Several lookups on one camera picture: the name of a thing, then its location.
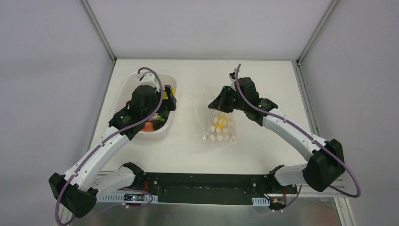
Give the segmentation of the clear polka dot zip bag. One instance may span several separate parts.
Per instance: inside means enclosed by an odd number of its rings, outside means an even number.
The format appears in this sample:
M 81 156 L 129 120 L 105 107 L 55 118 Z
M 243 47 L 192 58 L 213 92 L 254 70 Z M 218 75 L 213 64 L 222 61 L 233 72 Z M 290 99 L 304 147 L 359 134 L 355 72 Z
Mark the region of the clear polka dot zip bag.
M 202 140 L 211 144 L 224 144 L 237 140 L 234 115 L 208 108 L 215 99 L 213 92 L 205 87 L 195 108 L 196 120 L 202 129 Z

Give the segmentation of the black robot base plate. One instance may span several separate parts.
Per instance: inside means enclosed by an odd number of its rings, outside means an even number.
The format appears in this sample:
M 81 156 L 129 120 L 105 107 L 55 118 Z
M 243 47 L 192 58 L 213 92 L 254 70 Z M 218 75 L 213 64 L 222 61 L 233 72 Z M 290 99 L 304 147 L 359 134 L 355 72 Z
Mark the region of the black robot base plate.
M 293 185 L 279 185 L 269 175 L 154 172 L 140 174 L 129 188 L 147 191 L 160 203 L 216 205 L 252 205 L 254 201 L 268 205 L 269 199 L 298 191 Z

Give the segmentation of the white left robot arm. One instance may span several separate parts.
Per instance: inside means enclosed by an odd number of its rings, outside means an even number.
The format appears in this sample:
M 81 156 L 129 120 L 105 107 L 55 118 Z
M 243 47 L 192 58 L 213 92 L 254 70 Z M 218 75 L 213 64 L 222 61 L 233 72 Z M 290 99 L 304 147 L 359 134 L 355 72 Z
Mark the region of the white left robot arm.
M 174 110 L 176 98 L 170 85 L 165 85 L 162 90 L 150 85 L 138 86 L 131 100 L 113 115 L 94 148 L 64 174 L 54 173 L 49 178 L 56 199 L 55 215 L 58 224 L 61 224 L 61 206 L 67 208 L 73 218 L 81 218 L 109 193 L 125 187 L 139 190 L 144 183 L 144 171 L 131 162 L 104 177 L 97 178 L 97 175 L 121 148 L 144 129 L 154 114 Z

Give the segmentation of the yellow toy pepper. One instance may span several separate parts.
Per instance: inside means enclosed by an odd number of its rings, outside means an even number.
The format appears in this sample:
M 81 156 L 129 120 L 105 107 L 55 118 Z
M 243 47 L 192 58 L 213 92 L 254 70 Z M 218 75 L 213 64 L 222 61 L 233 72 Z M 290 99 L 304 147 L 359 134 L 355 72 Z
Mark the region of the yellow toy pepper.
M 227 114 L 219 114 L 213 117 L 210 127 L 211 132 L 228 133 L 232 126 L 232 121 Z

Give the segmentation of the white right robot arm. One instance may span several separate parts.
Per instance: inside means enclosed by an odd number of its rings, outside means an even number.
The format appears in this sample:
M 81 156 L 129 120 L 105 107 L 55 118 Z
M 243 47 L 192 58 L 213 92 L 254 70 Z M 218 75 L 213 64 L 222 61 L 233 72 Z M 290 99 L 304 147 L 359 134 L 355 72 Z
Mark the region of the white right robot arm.
M 271 192 L 279 193 L 292 184 L 307 184 L 313 190 L 323 192 L 345 172 L 345 168 L 336 160 L 344 160 L 342 145 L 337 140 L 326 141 L 316 135 L 307 137 L 302 133 L 302 128 L 297 129 L 290 124 L 290 118 L 276 103 L 259 97 L 249 77 L 238 81 L 240 90 L 223 86 L 208 108 L 224 113 L 243 111 L 251 121 L 280 136 L 306 160 L 305 164 L 279 165 L 270 171 L 267 187 Z

